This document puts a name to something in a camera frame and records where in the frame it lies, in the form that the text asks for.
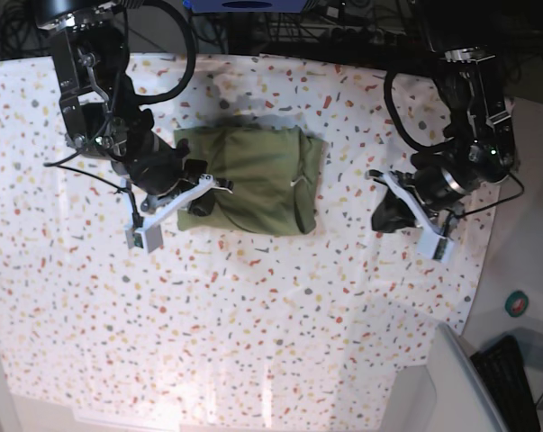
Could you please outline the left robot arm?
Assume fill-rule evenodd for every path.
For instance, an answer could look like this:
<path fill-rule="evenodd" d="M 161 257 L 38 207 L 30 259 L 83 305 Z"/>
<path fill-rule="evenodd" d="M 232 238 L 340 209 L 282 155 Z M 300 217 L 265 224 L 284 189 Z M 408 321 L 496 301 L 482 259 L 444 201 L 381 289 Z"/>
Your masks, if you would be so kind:
<path fill-rule="evenodd" d="M 465 210 L 462 201 L 482 184 L 514 179 L 518 153 L 506 108 L 497 58 L 490 48 L 491 12 L 485 1 L 411 1 L 409 8 L 430 52 L 424 60 L 439 98 L 449 110 L 445 141 L 425 145 L 403 126 L 393 98 L 396 68 L 385 75 L 385 107 L 401 139 L 412 149 L 415 172 L 393 171 L 399 192 L 388 190 L 372 214 L 378 233 L 420 227 L 425 217 L 447 213 L 439 232 L 488 211 Z M 407 194 L 403 198 L 400 192 Z M 408 205 L 408 198 L 414 205 Z"/>

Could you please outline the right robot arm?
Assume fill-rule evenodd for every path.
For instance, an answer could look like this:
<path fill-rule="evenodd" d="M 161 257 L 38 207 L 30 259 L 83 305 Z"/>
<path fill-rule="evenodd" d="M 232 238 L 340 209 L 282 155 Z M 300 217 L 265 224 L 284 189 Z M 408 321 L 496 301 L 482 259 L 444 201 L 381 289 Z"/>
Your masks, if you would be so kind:
<path fill-rule="evenodd" d="M 127 74 L 129 29 L 113 23 L 117 14 L 140 7 L 170 17 L 186 45 L 182 78 L 161 94 L 136 93 Z M 38 28 L 48 33 L 73 155 L 110 162 L 116 175 L 150 197 L 174 198 L 197 186 L 206 162 L 191 158 L 188 146 L 171 147 L 161 139 L 150 109 L 179 96 L 195 72 L 195 42 L 186 18 L 166 1 L 36 1 L 33 10 Z"/>

